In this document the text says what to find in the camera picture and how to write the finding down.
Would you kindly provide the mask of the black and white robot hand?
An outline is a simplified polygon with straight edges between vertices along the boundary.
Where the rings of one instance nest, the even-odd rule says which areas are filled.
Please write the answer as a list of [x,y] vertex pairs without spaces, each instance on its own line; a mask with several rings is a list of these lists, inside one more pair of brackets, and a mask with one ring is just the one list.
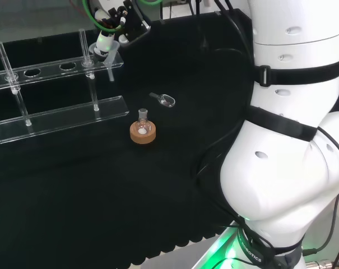
[[151,20],[139,1],[86,1],[85,6],[99,31],[93,51],[101,62],[109,55],[115,41],[128,47],[150,32]]

